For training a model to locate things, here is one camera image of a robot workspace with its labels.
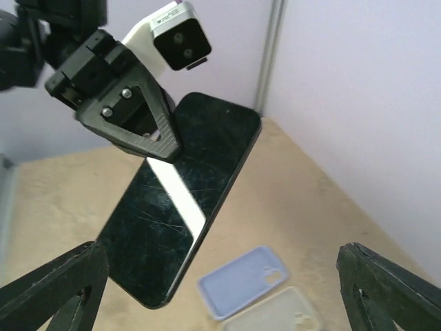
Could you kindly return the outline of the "lavender phone case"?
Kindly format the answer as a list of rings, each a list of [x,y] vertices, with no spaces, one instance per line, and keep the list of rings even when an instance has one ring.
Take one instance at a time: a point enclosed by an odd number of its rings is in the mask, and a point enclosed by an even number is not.
[[[201,277],[198,291],[211,316],[222,321],[289,278],[289,270],[268,246],[260,245]]]

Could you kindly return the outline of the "phone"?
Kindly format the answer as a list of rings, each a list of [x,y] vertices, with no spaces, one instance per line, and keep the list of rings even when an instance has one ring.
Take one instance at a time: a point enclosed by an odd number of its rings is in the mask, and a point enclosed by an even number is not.
[[[171,118],[178,156],[146,158],[98,236],[111,280],[151,310],[174,296],[262,128],[255,110],[199,92]]]

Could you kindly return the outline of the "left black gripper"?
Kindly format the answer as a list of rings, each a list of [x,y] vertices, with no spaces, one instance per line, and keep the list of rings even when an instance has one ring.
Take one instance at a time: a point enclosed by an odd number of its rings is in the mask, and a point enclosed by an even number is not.
[[[172,161],[180,150],[171,113],[176,104],[134,53],[96,30],[45,82],[76,119],[129,154]]]

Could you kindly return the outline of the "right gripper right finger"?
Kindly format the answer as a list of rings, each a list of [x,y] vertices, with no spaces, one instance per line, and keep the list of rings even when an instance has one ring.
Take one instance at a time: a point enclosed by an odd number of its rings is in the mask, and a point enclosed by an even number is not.
[[[360,243],[340,247],[340,293],[352,330],[439,330],[440,289]]]

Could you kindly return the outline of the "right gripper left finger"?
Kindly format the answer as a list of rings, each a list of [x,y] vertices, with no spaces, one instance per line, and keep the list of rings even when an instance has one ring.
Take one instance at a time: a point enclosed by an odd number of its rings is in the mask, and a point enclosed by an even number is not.
[[[104,247],[82,243],[1,288],[1,329],[91,330],[108,275]]]

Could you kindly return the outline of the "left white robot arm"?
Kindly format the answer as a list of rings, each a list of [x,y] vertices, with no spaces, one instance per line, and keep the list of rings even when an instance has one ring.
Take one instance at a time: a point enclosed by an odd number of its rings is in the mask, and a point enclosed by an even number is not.
[[[174,102],[145,60],[104,30],[105,1],[18,1],[1,12],[1,89],[33,88],[54,68],[48,94],[124,152],[170,162],[180,143]]]

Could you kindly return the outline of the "white phone case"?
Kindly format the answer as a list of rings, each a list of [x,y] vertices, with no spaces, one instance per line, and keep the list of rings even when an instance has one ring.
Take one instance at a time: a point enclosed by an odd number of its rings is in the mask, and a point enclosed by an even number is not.
[[[290,286],[222,322],[219,330],[315,331],[324,330],[321,315],[309,298]]]

